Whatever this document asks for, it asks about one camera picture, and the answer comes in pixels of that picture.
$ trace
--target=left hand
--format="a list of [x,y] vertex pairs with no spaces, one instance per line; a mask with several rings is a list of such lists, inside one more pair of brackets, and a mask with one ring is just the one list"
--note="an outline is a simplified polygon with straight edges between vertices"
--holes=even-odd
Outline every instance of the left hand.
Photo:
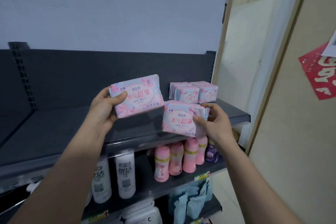
[[104,88],[93,99],[84,123],[94,126],[98,129],[99,133],[106,135],[117,120],[114,107],[124,102],[126,97],[127,92],[124,91],[120,95],[111,98],[109,87]]

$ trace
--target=pink plastic bottle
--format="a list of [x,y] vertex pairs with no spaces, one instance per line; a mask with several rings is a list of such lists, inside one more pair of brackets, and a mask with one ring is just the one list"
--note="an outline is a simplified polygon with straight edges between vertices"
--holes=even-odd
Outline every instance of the pink plastic bottle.
[[155,150],[155,172],[154,179],[158,182],[165,182],[169,178],[168,166],[170,160],[169,147],[159,146]]
[[207,136],[204,136],[201,139],[197,139],[197,142],[198,142],[198,151],[196,156],[196,165],[202,165],[204,163],[204,154],[205,149],[207,148],[208,145],[208,138]]
[[179,175],[182,172],[182,158],[184,152],[183,143],[172,143],[169,148],[170,162],[168,171],[171,175]]
[[184,144],[183,171],[193,173],[196,170],[196,157],[198,151],[198,142],[191,137]]

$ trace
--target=floor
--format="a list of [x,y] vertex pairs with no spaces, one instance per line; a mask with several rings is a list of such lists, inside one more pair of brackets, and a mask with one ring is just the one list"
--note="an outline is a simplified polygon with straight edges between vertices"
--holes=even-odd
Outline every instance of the floor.
[[245,223],[227,169],[214,175],[213,193],[223,208],[222,212],[209,218],[213,224]]

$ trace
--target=hand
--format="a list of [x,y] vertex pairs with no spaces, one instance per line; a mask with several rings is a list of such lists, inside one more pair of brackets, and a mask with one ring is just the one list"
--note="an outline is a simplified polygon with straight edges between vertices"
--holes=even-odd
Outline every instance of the hand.
[[215,142],[235,142],[229,117],[223,109],[219,105],[212,103],[201,104],[201,106],[209,107],[209,115],[211,116],[208,117],[208,121],[200,116],[194,116],[193,120],[197,125],[205,129],[209,138]]
[[94,126],[98,129],[99,133],[104,133],[104,136],[113,126],[113,123],[117,120],[114,107],[122,102],[127,97],[127,92],[124,91],[120,95],[111,98],[109,87],[104,88],[93,99],[90,110],[85,118],[84,123],[89,126]]

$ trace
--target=red paper sign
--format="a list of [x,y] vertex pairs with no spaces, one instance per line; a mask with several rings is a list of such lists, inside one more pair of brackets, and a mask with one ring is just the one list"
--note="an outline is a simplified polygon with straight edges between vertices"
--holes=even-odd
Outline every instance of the red paper sign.
[[328,42],[301,56],[299,61],[320,100],[336,96],[336,58],[321,56]]

